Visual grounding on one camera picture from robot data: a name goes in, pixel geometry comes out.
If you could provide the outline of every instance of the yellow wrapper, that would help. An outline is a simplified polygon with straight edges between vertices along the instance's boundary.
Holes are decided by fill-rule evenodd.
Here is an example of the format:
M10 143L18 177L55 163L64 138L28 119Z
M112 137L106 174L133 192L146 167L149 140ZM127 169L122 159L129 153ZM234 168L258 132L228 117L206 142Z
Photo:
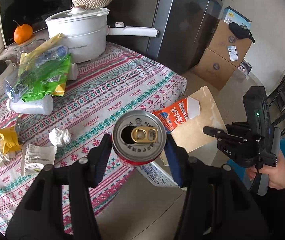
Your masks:
M6 154L7 152L15 152L21 150L21 145L18 143L18 136L15 132L15 127L6 127L4 129L0 129L0 137L4 141L4 147L2 154Z

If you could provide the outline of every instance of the can opening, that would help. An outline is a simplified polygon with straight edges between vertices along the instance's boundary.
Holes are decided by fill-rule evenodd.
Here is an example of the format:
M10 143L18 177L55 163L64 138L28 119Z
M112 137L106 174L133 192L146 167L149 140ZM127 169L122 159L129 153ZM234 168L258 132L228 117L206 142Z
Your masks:
M123 141L127 144L135 144L134 140L131 138L131 132L133 129L135 129L136 126L126 126L122 131L121 131L121 138Z

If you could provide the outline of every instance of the patterned tablecloth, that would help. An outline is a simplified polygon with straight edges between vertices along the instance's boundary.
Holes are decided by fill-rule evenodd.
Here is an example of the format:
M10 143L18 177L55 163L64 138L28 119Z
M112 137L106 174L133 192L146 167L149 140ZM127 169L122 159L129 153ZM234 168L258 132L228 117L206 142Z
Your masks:
M70 165L98 146L104 133L111 133L116 120L134 109L156 111L180 99L187 80L167 67L136 52L107 43L96 60L80 64L78 79L68 81L63 97L54 98L51 115L22 115L21 135L26 143L50 146L48 133L68 129L72 142L58 148L55 167ZM0 98L0 128L12 126L18 114L7 111L6 95ZM35 175L20 176L22 154L0 168L0 231L4 233L20 200ZM132 172L112 151L103 181L90 189L95 215L117 194ZM63 218L71 232L68 187L63 186Z

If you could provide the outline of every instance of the box logo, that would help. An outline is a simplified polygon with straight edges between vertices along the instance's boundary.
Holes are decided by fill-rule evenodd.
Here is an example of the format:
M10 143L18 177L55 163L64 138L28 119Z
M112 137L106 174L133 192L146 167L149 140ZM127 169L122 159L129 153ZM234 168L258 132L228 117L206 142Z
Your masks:
M214 70L219 70L220 69L219 64L218 63L213 64L213 69Z
M236 37L235 36L229 36L228 41L233 44L236 42Z

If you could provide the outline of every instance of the white plastic bottle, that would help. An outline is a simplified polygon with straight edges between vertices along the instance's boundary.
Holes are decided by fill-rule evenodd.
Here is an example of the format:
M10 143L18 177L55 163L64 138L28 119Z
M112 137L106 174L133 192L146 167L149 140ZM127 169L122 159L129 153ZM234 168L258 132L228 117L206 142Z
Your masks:
M50 95L45 95L43 99L30 102L24 102L20 99L17 103L14 103L10 99L7 100L8 111L14 111L18 114L50 115L53 107L53 98Z

